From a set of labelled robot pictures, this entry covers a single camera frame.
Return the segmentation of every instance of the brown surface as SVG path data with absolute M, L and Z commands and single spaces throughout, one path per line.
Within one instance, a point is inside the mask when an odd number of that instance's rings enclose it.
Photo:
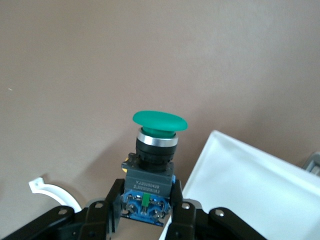
M 125 175 L 140 110 L 175 113 L 183 183 L 210 132 L 301 166 L 319 150 L 320 1 L 0 1 L 0 237 Z M 157 239 L 123 219 L 114 239 Z

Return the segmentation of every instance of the green button cap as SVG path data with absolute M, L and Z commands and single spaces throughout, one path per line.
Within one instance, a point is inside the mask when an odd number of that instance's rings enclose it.
M 162 111 L 138 111 L 133 121 L 142 125 L 144 134 L 161 139 L 170 139 L 176 131 L 188 128 L 188 123 L 182 117 Z

